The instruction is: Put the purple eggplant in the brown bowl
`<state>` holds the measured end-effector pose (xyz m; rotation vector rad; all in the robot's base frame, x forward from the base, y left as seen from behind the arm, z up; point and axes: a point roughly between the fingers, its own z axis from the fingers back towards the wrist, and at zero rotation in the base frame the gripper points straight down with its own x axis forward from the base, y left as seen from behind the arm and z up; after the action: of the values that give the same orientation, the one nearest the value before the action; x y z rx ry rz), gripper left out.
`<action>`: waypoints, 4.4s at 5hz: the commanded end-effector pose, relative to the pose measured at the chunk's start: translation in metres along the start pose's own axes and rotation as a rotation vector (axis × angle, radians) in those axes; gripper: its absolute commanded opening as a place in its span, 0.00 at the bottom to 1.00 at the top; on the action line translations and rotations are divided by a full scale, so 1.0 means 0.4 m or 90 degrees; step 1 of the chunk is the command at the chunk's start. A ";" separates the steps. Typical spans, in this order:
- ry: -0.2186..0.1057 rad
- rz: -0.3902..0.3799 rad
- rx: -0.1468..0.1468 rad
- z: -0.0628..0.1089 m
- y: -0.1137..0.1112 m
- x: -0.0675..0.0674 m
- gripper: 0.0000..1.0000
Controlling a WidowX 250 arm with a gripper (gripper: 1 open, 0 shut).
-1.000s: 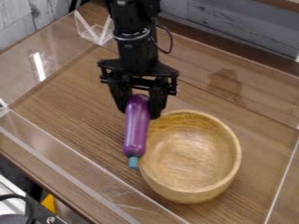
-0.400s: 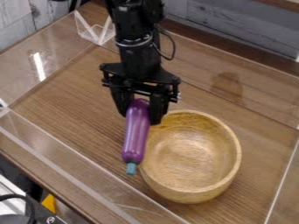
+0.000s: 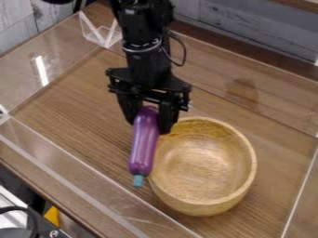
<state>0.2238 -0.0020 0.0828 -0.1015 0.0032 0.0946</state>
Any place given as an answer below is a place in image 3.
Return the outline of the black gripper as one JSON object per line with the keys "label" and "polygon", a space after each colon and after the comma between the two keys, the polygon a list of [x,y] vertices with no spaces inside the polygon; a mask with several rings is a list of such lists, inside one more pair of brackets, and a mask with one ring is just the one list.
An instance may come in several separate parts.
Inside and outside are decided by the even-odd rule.
{"label": "black gripper", "polygon": [[160,132],[168,134],[178,122],[180,111],[189,110],[192,85],[172,70],[176,61],[170,46],[125,46],[126,67],[110,68],[110,91],[130,124],[147,101],[160,105]]}

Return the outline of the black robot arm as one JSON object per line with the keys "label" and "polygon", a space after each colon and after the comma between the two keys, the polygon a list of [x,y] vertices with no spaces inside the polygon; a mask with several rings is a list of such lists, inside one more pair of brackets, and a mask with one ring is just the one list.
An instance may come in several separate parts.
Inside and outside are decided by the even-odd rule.
{"label": "black robot arm", "polygon": [[168,134],[180,112],[189,110],[192,91],[192,84],[172,70],[184,65],[170,54],[170,41],[180,38],[169,29],[174,5],[170,0],[111,0],[111,8],[122,30],[127,66],[106,71],[109,88],[130,123],[145,103],[158,105],[160,132]]}

